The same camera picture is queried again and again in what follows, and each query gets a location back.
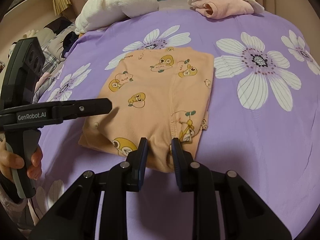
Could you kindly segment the pink fuzzy left forearm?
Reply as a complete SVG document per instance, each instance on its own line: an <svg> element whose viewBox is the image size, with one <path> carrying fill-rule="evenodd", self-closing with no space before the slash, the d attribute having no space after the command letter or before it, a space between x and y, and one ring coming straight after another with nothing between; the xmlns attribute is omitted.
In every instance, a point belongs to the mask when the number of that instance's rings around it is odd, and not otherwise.
<svg viewBox="0 0 320 240"><path fill-rule="evenodd" d="M1 174L1 204L11 220L21 230L35 228L31 216L29 200L20 198L17 194L15 184Z"/></svg>

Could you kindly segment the person's left hand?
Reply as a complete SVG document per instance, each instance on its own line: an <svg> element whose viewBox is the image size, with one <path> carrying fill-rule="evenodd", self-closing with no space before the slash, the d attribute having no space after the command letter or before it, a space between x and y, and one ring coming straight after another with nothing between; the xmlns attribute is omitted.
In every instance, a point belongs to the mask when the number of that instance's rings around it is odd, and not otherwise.
<svg viewBox="0 0 320 240"><path fill-rule="evenodd" d="M41 161L43 153L40 146L37 147L36 151L31 156L31 165L28 167L27 176L30 179L38 180L42 175ZM5 178L9 179L14 183L12 177L12 169L21 169L24 167L24 160L19 155L9 152L7 150L6 142L1 142L1 173Z"/></svg>

